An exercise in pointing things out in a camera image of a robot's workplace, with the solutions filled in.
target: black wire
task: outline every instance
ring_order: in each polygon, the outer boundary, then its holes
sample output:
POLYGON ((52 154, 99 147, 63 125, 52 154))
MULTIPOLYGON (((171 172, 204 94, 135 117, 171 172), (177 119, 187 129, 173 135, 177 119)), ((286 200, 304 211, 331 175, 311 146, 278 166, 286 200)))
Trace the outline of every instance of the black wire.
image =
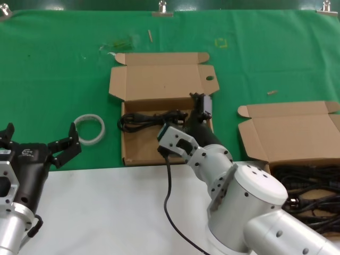
POLYGON ((273 176, 288 190, 289 199, 283 205, 286 212, 319 234, 340 232, 340 166, 284 165, 275 167, 273 176), (317 189, 332 191, 336 194, 319 199, 303 198, 303 194, 317 189), (316 209, 333 215, 316 216, 314 214, 316 209), (305 211, 312 211, 313 216, 301 216, 300 214, 305 211))
POLYGON ((184 125, 187 116, 187 113, 180 110, 170 110, 166 113, 155 114, 153 116, 140 113, 127 113, 118 120, 117 127, 123 132, 134 133, 151 126, 164 125, 167 122, 184 125))
POLYGON ((206 252, 205 250, 201 249, 200 247, 198 247, 195 243, 193 243, 191 240, 189 240, 174 224, 174 222, 172 221, 168 209, 167 209, 167 204, 168 204, 168 200, 169 197, 171 195, 171 187, 172 187, 172 181, 171 181, 171 168, 170 168, 170 162, 168 157, 164 157, 165 162, 166 162, 166 168, 167 168, 167 172, 168 172, 168 194, 165 197, 164 200, 164 212, 166 214, 166 217, 168 218, 170 224, 172 225, 172 227, 176 230, 176 232, 183 237, 188 243, 190 243, 192 246, 194 246, 197 250, 199 250, 200 252, 202 252, 205 255, 210 255, 208 252, 206 252))

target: coiled black cable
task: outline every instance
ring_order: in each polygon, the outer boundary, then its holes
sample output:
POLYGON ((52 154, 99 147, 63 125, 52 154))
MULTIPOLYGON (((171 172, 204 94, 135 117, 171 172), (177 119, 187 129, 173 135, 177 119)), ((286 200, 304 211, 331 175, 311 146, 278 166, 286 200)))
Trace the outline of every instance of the coiled black cable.
POLYGON ((184 125, 187 116, 187 113, 180 110, 170 110, 166 113, 155 114, 153 116, 127 113, 118 120, 117 127, 123 132, 134 133, 151 126, 164 125, 167 122, 184 125))
POLYGON ((288 200, 283 209, 320 234, 340 232, 340 166, 278 166, 273 176, 288 190, 288 200), (319 199, 306 199, 303 195, 311 190, 334 192, 319 199), (316 216, 314 210, 322 210, 331 216, 316 216), (301 213, 312 211, 313 216, 301 213))

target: green backdrop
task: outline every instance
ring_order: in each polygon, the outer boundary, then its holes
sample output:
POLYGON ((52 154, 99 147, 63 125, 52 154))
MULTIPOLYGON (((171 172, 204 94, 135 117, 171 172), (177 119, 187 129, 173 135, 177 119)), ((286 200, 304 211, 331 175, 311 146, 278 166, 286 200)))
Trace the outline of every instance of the green backdrop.
MULTIPOLYGON (((340 26, 314 11, 151 12, 21 11, 0 22, 0 129, 13 122, 17 142, 67 136, 79 115, 98 114, 106 135, 62 169, 122 166, 116 121, 121 102, 108 94, 109 51, 208 52, 220 91, 213 96, 214 130, 235 160, 246 159, 237 125, 245 104, 336 100, 340 96, 340 26), (152 33, 150 42, 148 30, 152 33), (267 92, 278 93, 267 95, 267 92)), ((80 127, 84 138, 98 125, 80 127)))

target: open cardboard box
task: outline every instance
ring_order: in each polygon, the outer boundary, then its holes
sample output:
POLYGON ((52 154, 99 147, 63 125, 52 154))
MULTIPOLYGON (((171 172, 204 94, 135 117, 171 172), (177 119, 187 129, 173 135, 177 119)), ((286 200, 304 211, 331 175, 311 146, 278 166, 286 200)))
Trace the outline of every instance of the open cardboard box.
MULTIPOLYGON (((190 93, 207 95, 219 89, 208 53, 131 53, 115 55, 124 66, 111 70, 109 93, 123 100, 126 113, 161 114, 170 110, 190 113, 190 93)), ((161 126, 136 133, 122 133, 122 159, 125 165, 159 165, 164 158, 158 153, 157 134, 161 126)), ((183 163, 171 158, 171 163, 183 163)))
MULTIPOLYGON (((251 118, 239 124, 246 153, 266 162, 268 173, 278 165, 340 165, 340 115, 333 114, 339 110, 340 104, 330 101, 240 106, 238 114, 251 118)), ((330 194, 313 190, 303 197, 317 199, 330 194)), ((338 233, 328 237, 340 240, 338 233)))

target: cardboard lid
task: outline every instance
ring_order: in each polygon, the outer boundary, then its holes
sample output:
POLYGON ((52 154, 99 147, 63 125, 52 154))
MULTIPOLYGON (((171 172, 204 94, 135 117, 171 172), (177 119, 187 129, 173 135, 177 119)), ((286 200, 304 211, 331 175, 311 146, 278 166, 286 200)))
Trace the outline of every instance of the cardboard lid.
POLYGON ((239 124, 249 157, 269 163, 340 158, 337 102, 314 101, 240 106, 251 120, 239 124))
POLYGON ((186 98, 219 89, 214 67, 200 65, 208 53, 118 53, 126 66, 111 70, 109 93, 125 101, 186 98))

